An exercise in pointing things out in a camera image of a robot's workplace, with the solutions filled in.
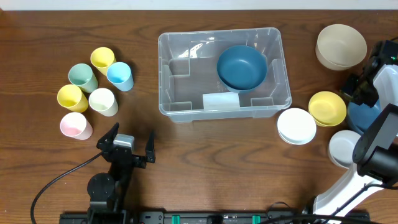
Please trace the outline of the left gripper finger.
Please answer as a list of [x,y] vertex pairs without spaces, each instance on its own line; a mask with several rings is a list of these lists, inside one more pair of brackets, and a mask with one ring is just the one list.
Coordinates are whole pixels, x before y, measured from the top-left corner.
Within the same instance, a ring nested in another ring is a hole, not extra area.
[[145,152],[146,152],[146,162],[155,162],[155,146],[154,146],[155,133],[151,131],[149,135],[149,140],[147,141]]
[[119,123],[115,123],[115,125],[98,140],[96,147],[100,150],[111,150],[113,148],[113,141],[118,134],[118,129]]

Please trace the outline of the beige large bowl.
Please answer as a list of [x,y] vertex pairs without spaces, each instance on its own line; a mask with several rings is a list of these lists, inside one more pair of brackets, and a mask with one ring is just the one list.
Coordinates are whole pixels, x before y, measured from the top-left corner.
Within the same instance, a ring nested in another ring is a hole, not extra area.
[[315,54],[324,67],[342,71],[362,62],[367,49],[364,37],[356,29],[332,24],[319,33]]

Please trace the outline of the yellow small bowl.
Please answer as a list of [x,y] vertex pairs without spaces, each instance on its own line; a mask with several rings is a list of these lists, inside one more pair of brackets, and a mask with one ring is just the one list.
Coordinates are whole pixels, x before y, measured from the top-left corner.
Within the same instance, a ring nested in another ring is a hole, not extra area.
[[308,112],[321,127],[337,126],[345,120],[347,114],[343,99],[330,91],[314,94],[308,103]]

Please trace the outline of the light blue small bowl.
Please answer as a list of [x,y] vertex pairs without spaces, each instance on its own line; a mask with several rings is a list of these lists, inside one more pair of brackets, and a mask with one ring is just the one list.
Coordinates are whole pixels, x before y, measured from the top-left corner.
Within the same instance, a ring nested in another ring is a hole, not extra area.
[[342,130],[335,133],[328,145],[328,156],[338,167],[348,169],[353,163],[353,151],[360,135],[354,131]]

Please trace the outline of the dark blue bowl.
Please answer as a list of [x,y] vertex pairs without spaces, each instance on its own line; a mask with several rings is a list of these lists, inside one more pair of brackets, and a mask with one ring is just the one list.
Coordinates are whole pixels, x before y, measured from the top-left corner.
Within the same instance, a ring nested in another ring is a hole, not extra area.
[[345,121],[353,131],[363,135],[380,113],[381,109],[379,100],[377,100],[376,104],[372,108],[366,104],[357,105],[349,102]]
[[235,45],[221,53],[216,71],[227,90],[249,93],[265,81],[268,72],[267,58],[255,48]]

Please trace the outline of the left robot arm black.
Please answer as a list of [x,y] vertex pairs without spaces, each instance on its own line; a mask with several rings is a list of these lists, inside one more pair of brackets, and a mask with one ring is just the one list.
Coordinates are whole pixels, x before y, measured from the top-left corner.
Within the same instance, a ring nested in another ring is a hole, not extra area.
[[127,223],[129,212],[123,209],[123,204],[132,172],[155,162],[154,132],[149,135],[146,154],[140,156],[133,153],[134,137],[119,134],[118,129],[119,124],[116,123],[96,145],[111,166],[107,173],[96,174],[88,182],[88,223]]

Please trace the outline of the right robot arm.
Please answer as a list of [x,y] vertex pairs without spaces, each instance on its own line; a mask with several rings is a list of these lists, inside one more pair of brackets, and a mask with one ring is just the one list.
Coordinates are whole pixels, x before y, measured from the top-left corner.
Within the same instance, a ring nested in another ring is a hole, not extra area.
[[397,188],[397,39],[377,42],[362,74],[350,75],[341,92],[357,105],[379,102],[381,113],[356,143],[353,165],[315,198],[312,212],[324,222],[345,216],[373,193]]

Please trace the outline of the white small bowl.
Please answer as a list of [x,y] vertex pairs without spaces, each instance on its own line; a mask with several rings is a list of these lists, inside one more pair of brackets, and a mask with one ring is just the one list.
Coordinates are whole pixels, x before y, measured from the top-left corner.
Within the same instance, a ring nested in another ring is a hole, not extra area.
[[279,136],[289,144],[304,145],[309,143],[317,132],[317,125],[307,111],[290,108],[283,111],[277,119]]

